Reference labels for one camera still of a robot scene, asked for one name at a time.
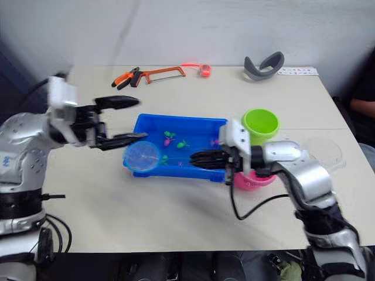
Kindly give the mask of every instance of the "blue tray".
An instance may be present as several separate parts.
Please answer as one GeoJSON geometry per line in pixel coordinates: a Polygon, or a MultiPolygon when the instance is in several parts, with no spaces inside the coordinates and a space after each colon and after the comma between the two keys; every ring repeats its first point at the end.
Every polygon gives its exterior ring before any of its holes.
{"type": "Polygon", "coordinates": [[[148,133],[143,141],[152,142],[159,149],[161,156],[167,155],[168,161],[166,165],[161,163],[149,172],[133,172],[133,175],[135,177],[190,177],[224,182],[224,170],[194,167],[189,164],[189,156],[205,149],[220,149],[213,142],[219,137],[219,128],[226,122],[226,119],[140,114],[134,132],[148,133]],[[164,146],[165,131],[176,133],[175,140],[169,146],[164,146]],[[182,141],[189,146],[178,149],[176,146],[182,141]]]}

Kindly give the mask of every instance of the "green cup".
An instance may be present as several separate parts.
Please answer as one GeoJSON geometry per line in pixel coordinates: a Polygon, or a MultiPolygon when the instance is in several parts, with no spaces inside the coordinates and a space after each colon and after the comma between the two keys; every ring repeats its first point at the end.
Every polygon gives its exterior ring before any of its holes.
{"type": "Polygon", "coordinates": [[[242,116],[242,125],[250,132],[251,145],[262,145],[279,130],[279,120],[271,111],[251,109],[242,116]]]}

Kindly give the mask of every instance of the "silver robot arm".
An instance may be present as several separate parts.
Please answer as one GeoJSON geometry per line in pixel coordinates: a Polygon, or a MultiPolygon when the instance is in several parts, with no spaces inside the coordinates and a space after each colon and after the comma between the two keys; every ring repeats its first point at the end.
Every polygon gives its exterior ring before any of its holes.
{"type": "Polygon", "coordinates": [[[108,139],[102,109],[121,109],[136,98],[97,98],[95,105],[78,107],[75,88],[62,78],[49,80],[49,109],[45,114],[21,113],[0,127],[0,280],[35,280],[34,264],[53,260],[50,229],[42,227],[42,201],[64,198],[42,193],[47,158],[67,143],[108,150],[146,136],[125,133],[108,139]]]}
{"type": "Polygon", "coordinates": [[[250,147],[250,135],[237,121],[220,128],[219,142],[222,150],[195,153],[191,164],[226,169],[228,185],[235,172],[248,173],[250,168],[258,176],[279,175],[326,280],[366,280],[358,232],[342,217],[329,173],[308,151],[292,141],[250,147]]]}

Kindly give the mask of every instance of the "pink bowl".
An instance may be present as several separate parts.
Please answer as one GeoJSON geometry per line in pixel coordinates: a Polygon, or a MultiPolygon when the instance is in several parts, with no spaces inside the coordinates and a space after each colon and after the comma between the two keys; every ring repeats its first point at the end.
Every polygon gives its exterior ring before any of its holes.
{"type": "Polygon", "coordinates": [[[247,191],[256,191],[262,186],[267,186],[276,179],[276,175],[271,177],[257,177],[255,171],[251,171],[248,176],[243,172],[234,175],[234,186],[247,191]]]}

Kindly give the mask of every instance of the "black cable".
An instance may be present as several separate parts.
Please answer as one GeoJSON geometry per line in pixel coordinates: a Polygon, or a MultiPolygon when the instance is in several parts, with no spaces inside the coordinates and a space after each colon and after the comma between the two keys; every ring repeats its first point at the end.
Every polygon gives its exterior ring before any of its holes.
{"type": "Polygon", "coordinates": [[[33,248],[31,248],[31,250],[29,251],[29,253],[31,253],[34,250],[34,248],[36,247],[37,244],[39,244],[39,240],[37,241],[37,243],[34,244],[33,248]]]}
{"type": "MultiPolygon", "coordinates": [[[[231,171],[231,176],[232,177],[234,176],[234,172],[235,172],[235,170],[232,169],[232,171],[231,171]]],[[[256,205],[254,208],[252,208],[249,212],[247,212],[246,214],[244,214],[244,215],[241,216],[238,213],[238,210],[237,210],[237,207],[236,207],[236,202],[234,201],[234,180],[232,179],[232,181],[230,183],[230,201],[231,201],[231,204],[232,204],[232,207],[233,207],[234,214],[236,215],[236,218],[238,218],[240,221],[248,218],[253,212],[255,212],[257,209],[259,209],[265,203],[270,202],[270,201],[272,201],[274,199],[284,198],[284,197],[289,197],[289,195],[287,195],[287,194],[280,194],[280,195],[272,196],[272,197],[270,197],[270,198],[268,198],[268,199],[260,202],[258,205],[256,205]]]]}
{"type": "Polygon", "coordinates": [[[50,220],[49,218],[46,218],[46,221],[49,222],[49,224],[53,227],[54,231],[57,234],[57,237],[59,239],[59,249],[57,250],[57,252],[61,253],[62,250],[63,250],[63,237],[61,235],[61,232],[60,232],[59,228],[57,227],[57,225],[54,224],[54,222],[52,220],[50,220]]]}
{"type": "MultiPolygon", "coordinates": [[[[58,72],[54,76],[66,79],[67,74],[66,73],[62,73],[62,72],[58,72]]],[[[30,97],[32,96],[32,94],[37,89],[39,89],[41,86],[44,86],[47,83],[48,83],[48,78],[46,78],[46,79],[42,80],[41,82],[36,83],[34,86],[30,87],[28,89],[28,93],[26,94],[26,96],[18,103],[18,106],[21,107],[27,100],[30,99],[30,97]]]]}
{"type": "Polygon", "coordinates": [[[66,245],[66,249],[64,251],[65,253],[68,253],[70,246],[71,246],[72,237],[73,237],[69,226],[61,218],[55,217],[54,215],[51,215],[51,214],[46,214],[46,216],[54,218],[56,221],[61,223],[65,227],[66,232],[68,232],[68,244],[66,245]]]}

